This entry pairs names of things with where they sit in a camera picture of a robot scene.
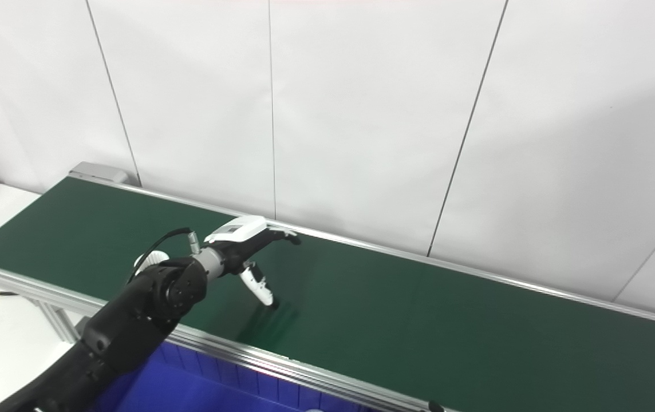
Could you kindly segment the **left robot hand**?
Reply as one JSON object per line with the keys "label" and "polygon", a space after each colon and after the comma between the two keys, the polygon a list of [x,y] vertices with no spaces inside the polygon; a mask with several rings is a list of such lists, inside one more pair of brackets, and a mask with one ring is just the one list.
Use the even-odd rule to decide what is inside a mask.
{"label": "left robot hand", "polygon": [[204,246],[223,258],[223,273],[238,276],[247,289],[265,306],[278,308],[267,279],[251,258],[278,240],[300,245],[301,239],[289,228],[270,224],[264,216],[247,215],[223,224],[204,238]]}

